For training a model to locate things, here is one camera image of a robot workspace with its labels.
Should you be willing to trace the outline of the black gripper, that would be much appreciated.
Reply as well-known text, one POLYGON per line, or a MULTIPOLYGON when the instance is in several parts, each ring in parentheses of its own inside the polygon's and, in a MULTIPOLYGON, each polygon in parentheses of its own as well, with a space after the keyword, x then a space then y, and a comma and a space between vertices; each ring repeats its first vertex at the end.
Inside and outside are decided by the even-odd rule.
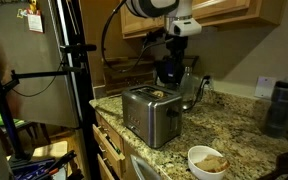
POLYGON ((179 84, 184 74, 183 59, 188 38, 167 35, 165 42, 170 54, 157 62, 157 75, 162 83, 179 84))

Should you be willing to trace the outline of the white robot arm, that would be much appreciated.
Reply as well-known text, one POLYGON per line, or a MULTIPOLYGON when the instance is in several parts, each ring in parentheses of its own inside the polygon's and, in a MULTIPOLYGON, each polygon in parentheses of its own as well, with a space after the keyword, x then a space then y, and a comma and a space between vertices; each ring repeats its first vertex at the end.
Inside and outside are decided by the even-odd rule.
POLYGON ((199 34, 202 26, 193 18, 193 0, 126 0, 127 9, 140 18, 164 17, 166 49, 169 55, 155 64, 164 84, 180 84, 184 74, 184 52, 188 37, 199 34))

